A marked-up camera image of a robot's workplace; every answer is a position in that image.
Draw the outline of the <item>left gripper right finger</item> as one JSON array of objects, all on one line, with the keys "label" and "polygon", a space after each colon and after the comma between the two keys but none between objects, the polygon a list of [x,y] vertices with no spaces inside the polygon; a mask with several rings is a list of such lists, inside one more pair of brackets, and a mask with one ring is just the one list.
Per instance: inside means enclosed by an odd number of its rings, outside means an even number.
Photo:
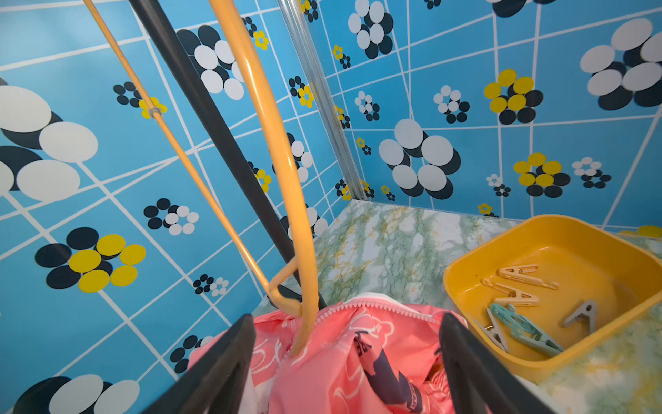
[{"label": "left gripper right finger", "polygon": [[439,333],[441,356],[457,413],[551,413],[553,410],[492,355],[455,315]]}]

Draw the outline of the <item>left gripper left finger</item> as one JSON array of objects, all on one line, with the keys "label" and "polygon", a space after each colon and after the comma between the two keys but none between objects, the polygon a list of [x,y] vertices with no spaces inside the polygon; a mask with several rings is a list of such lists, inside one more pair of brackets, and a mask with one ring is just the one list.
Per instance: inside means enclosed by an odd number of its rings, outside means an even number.
[{"label": "left gripper left finger", "polygon": [[255,338],[253,316],[245,314],[144,412],[239,412]]}]

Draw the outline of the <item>pink printed jacket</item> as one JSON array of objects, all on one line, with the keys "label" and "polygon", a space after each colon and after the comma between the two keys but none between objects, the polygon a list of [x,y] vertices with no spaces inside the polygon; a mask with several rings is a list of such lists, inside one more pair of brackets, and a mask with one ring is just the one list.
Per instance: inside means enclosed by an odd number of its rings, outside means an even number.
[{"label": "pink printed jacket", "polygon": [[439,333],[448,310],[362,293],[320,310],[308,345],[281,310],[254,321],[240,413],[452,413]]}]

